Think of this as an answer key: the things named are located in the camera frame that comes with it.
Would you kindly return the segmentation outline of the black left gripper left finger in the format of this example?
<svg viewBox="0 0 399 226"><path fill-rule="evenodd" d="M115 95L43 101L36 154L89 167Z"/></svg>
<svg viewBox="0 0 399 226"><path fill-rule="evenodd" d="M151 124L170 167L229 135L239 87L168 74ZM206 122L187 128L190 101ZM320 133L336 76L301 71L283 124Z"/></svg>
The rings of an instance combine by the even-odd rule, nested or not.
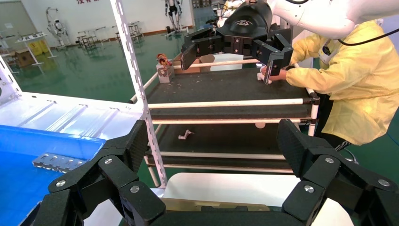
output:
<svg viewBox="0 0 399 226"><path fill-rule="evenodd" d="M34 224L81 226L100 203L110 200L130 226L153 225L166 206L137 175L147 144L143 120L127 135L106 141L92 160L49 184Z"/></svg>

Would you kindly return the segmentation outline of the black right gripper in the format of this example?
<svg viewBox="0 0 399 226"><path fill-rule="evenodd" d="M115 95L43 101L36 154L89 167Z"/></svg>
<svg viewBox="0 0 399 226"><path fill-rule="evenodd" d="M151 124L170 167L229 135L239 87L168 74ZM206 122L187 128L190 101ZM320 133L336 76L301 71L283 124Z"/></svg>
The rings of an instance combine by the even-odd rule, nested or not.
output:
<svg viewBox="0 0 399 226"><path fill-rule="evenodd" d="M218 52L250 56L266 66L264 83L277 76L289 65L293 48L280 33L267 39L272 22L272 11L265 1L243 3L224 25L217 29L204 28L189 33L181 47L181 69L187 70L201 56Z"/></svg>

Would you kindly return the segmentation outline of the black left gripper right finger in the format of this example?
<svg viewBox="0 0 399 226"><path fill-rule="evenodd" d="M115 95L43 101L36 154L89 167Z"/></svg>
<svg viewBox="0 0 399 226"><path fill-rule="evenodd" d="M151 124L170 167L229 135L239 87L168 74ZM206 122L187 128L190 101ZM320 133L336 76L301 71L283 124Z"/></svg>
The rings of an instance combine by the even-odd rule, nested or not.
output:
<svg viewBox="0 0 399 226"><path fill-rule="evenodd" d="M339 203L362 226L399 223L399 187L392 180L345 159L326 140L303 134L289 119L278 124L277 143L300 179L282 211L305 226L327 199Z"/></svg>

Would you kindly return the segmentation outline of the person's left hand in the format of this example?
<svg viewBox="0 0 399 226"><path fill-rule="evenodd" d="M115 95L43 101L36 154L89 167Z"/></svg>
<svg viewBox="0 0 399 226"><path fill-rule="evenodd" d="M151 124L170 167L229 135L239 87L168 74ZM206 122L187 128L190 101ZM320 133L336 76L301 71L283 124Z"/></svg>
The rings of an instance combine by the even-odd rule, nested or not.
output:
<svg viewBox="0 0 399 226"><path fill-rule="evenodd" d="M260 72L263 75L266 75L267 69L268 68L266 66L263 66L263 67L261 67ZM279 75L270 76L269 81L286 80L286 76L287 76L287 70L280 70Z"/></svg>

